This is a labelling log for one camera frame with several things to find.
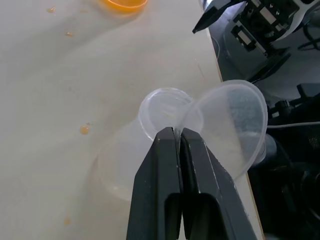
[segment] orange bowl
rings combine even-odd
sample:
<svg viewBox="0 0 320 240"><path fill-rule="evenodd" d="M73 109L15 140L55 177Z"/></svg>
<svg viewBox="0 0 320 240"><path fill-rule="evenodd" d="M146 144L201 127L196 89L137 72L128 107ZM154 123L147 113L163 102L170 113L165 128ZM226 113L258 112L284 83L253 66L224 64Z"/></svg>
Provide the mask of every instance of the orange bowl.
<svg viewBox="0 0 320 240"><path fill-rule="evenodd" d="M142 10L148 0L101 0L110 8L120 12L137 12Z"/></svg>

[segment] black machinery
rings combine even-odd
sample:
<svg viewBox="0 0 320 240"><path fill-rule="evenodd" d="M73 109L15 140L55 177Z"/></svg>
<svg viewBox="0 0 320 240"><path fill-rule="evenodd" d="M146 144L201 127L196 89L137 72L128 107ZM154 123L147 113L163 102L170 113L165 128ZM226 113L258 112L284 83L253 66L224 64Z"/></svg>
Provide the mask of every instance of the black machinery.
<svg viewBox="0 0 320 240"><path fill-rule="evenodd" d="M160 131L135 175L127 240L255 240L230 175L201 136Z"/></svg>

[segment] orange cup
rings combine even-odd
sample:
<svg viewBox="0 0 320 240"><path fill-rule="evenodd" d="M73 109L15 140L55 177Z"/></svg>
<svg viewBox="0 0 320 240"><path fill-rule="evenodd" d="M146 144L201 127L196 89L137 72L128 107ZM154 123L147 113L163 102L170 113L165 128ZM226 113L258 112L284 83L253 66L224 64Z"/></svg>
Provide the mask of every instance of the orange cup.
<svg viewBox="0 0 320 240"><path fill-rule="evenodd" d="M142 10L147 4L148 0L101 0L107 4L111 9L119 12L137 12Z"/></svg>

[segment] transparent plastic cup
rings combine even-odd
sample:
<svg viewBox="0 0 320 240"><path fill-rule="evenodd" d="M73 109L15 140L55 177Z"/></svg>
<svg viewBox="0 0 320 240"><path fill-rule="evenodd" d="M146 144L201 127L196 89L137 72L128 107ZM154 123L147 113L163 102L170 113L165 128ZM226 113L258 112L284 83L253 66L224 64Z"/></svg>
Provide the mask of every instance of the transparent plastic cup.
<svg viewBox="0 0 320 240"><path fill-rule="evenodd" d="M110 137L98 156L100 179L107 191L131 200L135 175L156 134L165 127L176 128L192 98L176 88L160 88L141 103L137 117Z"/></svg>
<svg viewBox="0 0 320 240"><path fill-rule="evenodd" d="M195 125L198 115L202 123ZM198 132L236 180L248 171L261 150L267 122L267 105L260 90L247 81L230 80L196 100L178 129Z"/></svg>

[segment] white table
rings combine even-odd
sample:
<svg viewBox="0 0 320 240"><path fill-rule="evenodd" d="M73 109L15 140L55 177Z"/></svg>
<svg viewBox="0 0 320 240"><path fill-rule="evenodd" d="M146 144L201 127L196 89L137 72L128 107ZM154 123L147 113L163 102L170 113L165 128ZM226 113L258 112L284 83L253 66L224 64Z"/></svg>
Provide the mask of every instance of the white table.
<svg viewBox="0 0 320 240"><path fill-rule="evenodd" d="M208 33L191 32L201 14L196 0L149 0L134 17L93 1L2 3L1 239L125 239L130 206L100 185L100 144L152 90L197 97L220 82ZM237 187L260 238L247 179Z"/></svg>

